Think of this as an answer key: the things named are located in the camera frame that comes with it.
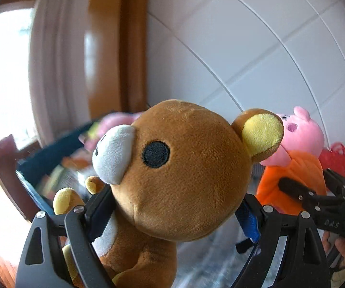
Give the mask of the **right hand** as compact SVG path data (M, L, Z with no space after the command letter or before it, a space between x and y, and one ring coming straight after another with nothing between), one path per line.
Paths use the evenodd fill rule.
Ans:
M337 264L334 266L336 273L345 270L345 238L338 236L335 242L331 242L331 236L329 231L325 231L322 236L322 245L325 253L330 253L332 246L336 247L341 257L339 258Z

